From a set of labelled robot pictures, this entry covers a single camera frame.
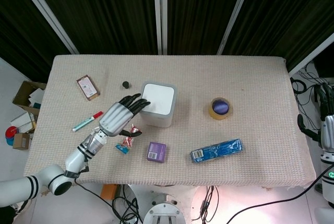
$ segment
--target small purple box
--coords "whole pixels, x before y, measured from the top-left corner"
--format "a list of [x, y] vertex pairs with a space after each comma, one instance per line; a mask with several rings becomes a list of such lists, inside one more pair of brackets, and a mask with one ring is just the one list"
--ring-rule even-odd
[[147, 160], [164, 163], [166, 153], [166, 145], [156, 142], [150, 142], [147, 152]]

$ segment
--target small blue packet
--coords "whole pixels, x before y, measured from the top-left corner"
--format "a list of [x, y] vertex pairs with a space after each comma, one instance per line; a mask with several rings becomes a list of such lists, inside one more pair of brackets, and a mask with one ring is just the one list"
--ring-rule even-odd
[[208, 147], [191, 151], [190, 157], [194, 163], [236, 154], [242, 150], [240, 139], [233, 139]]

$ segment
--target packing tape roll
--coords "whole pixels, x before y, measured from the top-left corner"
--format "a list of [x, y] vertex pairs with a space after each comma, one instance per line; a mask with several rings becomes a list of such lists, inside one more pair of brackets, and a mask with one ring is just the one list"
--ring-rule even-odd
[[209, 114], [215, 120], [223, 120], [231, 114], [232, 108], [227, 99], [214, 98], [209, 107]]

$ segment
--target floor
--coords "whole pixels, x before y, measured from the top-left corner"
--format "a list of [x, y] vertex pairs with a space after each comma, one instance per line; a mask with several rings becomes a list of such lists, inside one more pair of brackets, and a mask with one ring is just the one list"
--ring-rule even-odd
[[[315, 72], [314, 67], [310, 64], [308, 70]], [[0, 110], [0, 129], [4, 133], [5, 129], [10, 126], [9, 121], [20, 115], [23, 110], [11, 103], [15, 96], [21, 82], [26, 78], [17, 70], [9, 66], [0, 59], [0, 103], [2, 110]], [[308, 94], [299, 96], [301, 102], [308, 100]], [[317, 122], [318, 111], [313, 103], [305, 106], [307, 114]], [[317, 144], [312, 140], [307, 140], [311, 157], [314, 163], [317, 174], [320, 174], [320, 154], [321, 150]], [[11, 180], [19, 178], [23, 175], [24, 166], [28, 156], [27, 151], [15, 150], [8, 146], [5, 142], [4, 134], [0, 137], [0, 181]], [[85, 184], [85, 186], [96, 193], [100, 193], [102, 185], [99, 184]], [[269, 201], [276, 201], [293, 197], [303, 188], [273, 188], [266, 190], [261, 187], [231, 187], [220, 186], [219, 194], [220, 201], [218, 211], [211, 224], [226, 223], [237, 211], [256, 204], [261, 204]], [[193, 199], [192, 203], [192, 218], [197, 218], [201, 202], [205, 196], [205, 187], [200, 187]], [[212, 206], [209, 208], [210, 217], [214, 211], [217, 200], [216, 194], [212, 198]], [[299, 199], [255, 208], [248, 210], [237, 216], [231, 223], [248, 223], [254, 217], [256, 223], [303, 223], [303, 224], [317, 224], [314, 216], [314, 209], [316, 207], [327, 207], [326, 201], [323, 197], [310, 190], [306, 195]], [[39, 195], [27, 212], [17, 218], [16, 224], [44, 224], [44, 223], [119, 223], [112, 214], [109, 207], [101, 202], [95, 196], [83, 191], [81, 188], [75, 186], [71, 188], [66, 194], [62, 196], [54, 196], [47, 194], [47, 196]]]

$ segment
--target beige fabric table cover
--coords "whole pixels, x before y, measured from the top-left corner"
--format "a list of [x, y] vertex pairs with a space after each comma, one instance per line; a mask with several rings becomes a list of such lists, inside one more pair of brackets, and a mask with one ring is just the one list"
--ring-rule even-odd
[[[76, 80], [88, 74], [101, 92], [88, 101]], [[131, 83], [122, 88], [123, 81]], [[89, 162], [82, 182], [260, 185], [305, 185], [315, 179], [305, 136], [297, 126], [297, 105], [285, 60], [267, 56], [60, 55], [54, 60], [25, 175], [51, 164], [64, 168], [67, 156], [98, 126], [71, 129], [98, 111], [106, 112], [126, 95], [140, 92], [145, 81], [174, 84], [178, 89], [170, 128], [131, 123], [143, 134], [125, 155], [108, 143]], [[207, 106], [215, 97], [228, 99], [233, 113], [212, 119]], [[240, 138], [243, 151], [194, 164], [194, 149]], [[150, 142], [167, 145], [165, 163], [146, 160]]]

